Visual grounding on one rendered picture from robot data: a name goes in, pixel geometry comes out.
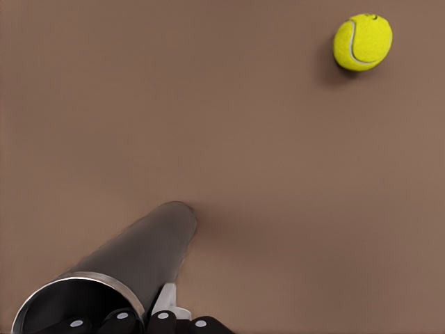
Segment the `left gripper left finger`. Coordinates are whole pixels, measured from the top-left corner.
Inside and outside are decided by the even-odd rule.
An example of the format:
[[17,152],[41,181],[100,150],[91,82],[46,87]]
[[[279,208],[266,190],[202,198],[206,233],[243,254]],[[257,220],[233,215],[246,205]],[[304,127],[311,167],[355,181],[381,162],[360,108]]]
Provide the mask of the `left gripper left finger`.
[[143,325],[129,308],[114,310],[95,323],[88,317],[73,317],[52,324],[44,334],[143,334]]

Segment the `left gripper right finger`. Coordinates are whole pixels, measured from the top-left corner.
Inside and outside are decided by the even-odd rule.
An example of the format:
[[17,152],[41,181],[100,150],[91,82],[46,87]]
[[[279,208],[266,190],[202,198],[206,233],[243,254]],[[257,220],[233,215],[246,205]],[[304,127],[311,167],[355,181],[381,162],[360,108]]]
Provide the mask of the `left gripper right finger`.
[[174,283],[163,286],[152,308],[148,334],[235,334],[214,317],[193,319],[189,310],[177,306],[176,292]]

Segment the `dark grey tennis ball tube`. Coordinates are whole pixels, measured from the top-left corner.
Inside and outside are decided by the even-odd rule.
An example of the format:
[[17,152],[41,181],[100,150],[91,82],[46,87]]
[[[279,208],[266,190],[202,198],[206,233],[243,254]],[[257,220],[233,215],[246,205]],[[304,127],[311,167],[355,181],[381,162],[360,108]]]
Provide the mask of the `dark grey tennis ball tube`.
[[32,293],[12,333],[34,333],[75,317],[96,326],[123,308],[145,326],[163,286],[176,281],[196,226],[188,205],[161,205]]

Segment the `yellow tennis ball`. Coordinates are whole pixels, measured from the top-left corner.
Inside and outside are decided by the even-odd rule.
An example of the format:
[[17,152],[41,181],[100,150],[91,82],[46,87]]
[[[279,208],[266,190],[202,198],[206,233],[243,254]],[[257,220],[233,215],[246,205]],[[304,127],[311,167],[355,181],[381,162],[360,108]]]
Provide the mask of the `yellow tennis ball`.
[[336,63],[345,70],[363,72],[379,65],[389,53],[393,32],[389,22],[376,14],[349,17],[332,42]]

